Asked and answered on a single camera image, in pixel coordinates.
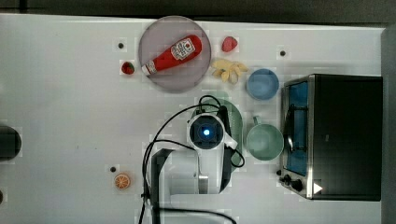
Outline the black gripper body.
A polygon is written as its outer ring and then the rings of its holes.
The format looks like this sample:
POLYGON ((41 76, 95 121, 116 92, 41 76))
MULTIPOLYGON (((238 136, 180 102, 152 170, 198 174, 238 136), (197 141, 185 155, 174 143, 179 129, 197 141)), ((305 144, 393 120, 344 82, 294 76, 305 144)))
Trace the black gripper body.
POLYGON ((219 107, 219 111, 218 111, 218 117, 220 118, 220 120, 222 121, 223 125, 224 125, 224 130, 228 135, 231 135, 231 127, 230 127, 230 121, 229 121, 229 116, 228 116, 228 109, 225 105, 221 105, 219 107))

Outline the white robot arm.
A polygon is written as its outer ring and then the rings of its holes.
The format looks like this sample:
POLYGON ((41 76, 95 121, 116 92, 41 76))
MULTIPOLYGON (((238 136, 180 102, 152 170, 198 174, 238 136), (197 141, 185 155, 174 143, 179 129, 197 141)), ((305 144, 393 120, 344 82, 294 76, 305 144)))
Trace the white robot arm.
POLYGON ((152 224, 177 224, 169 215, 188 211, 172 206, 173 195, 221 193, 230 181, 237 147, 226 106, 210 113, 198 109, 188 121, 182 149, 163 148, 145 163, 145 199, 151 204, 152 224))

